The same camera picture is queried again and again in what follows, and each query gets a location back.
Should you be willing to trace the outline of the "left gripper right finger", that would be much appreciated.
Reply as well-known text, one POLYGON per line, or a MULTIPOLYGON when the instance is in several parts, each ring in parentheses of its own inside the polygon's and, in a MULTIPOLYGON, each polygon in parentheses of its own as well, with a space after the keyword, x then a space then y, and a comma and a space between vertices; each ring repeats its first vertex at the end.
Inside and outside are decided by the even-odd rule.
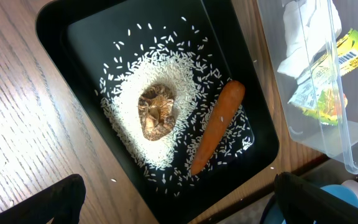
POLYGON ((275 196, 285 221, 358 224, 358 208, 289 173, 274 180, 275 196))

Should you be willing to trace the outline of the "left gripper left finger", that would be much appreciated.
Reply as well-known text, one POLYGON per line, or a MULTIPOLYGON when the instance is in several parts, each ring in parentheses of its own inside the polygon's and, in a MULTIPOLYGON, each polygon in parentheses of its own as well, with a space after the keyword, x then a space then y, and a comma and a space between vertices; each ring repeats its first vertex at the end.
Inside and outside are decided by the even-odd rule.
POLYGON ((73 223, 80 221, 86 187, 72 174, 0 213, 0 223, 73 223))

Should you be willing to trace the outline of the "green snack wrapper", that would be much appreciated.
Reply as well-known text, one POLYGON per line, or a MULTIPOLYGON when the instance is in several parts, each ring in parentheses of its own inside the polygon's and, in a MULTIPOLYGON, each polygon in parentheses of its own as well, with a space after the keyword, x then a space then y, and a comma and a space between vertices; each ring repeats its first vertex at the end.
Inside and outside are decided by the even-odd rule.
MULTIPOLYGON (((340 75, 344 76, 358 67, 358 31, 351 29, 337 41, 340 75)), ((305 116, 318 119, 322 124, 336 126, 341 109, 335 105, 334 88, 330 69, 334 68, 328 55, 321 56, 302 74, 306 80, 298 85, 289 104, 302 110, 305 116)))

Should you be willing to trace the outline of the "orange carrot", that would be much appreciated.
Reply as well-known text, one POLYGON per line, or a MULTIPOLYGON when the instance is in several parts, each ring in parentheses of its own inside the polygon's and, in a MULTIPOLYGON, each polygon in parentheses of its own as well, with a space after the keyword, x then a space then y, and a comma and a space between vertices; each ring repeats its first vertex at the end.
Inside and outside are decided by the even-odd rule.
POLYGON ((213 155, 242 103, 245 92, 245 86, 236 80, 232 80, 224 86, 210 114, 203 137, 191 164, 191 175, 200 173, 213 155))

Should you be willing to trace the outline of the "golden brown food scrap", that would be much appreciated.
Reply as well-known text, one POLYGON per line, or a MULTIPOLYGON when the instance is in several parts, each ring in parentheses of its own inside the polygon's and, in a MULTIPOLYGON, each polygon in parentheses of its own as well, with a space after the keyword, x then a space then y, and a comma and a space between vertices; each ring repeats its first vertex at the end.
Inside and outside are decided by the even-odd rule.
POLYGON ((144 138, 157 141, 173 131, 174 95, 166 85, 149 86, 138 99, 138 114, 144 138))

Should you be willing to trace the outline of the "dark blue plate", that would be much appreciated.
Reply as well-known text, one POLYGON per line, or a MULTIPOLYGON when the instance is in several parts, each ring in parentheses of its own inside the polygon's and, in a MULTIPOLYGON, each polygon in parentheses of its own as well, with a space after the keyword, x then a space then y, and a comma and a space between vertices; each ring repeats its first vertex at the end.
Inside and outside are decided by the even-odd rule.
POLYGON ((275 194, 269 199, 262 216, 260 224, 286 224, 283 213, 278 206, 275 194))

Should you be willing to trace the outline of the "white napkin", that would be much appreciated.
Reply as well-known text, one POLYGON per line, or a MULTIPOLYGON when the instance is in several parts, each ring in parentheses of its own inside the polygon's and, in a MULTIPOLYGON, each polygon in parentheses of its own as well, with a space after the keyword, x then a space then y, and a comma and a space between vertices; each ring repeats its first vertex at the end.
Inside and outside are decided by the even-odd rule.
POLYGON ((285 5, 283 21, 287 57, 277 72, 293 78, 298 78, 313 57, 324 50, 330 25, 336 37, 342 32, 339 13, 332 1, 291 1, 285 5))

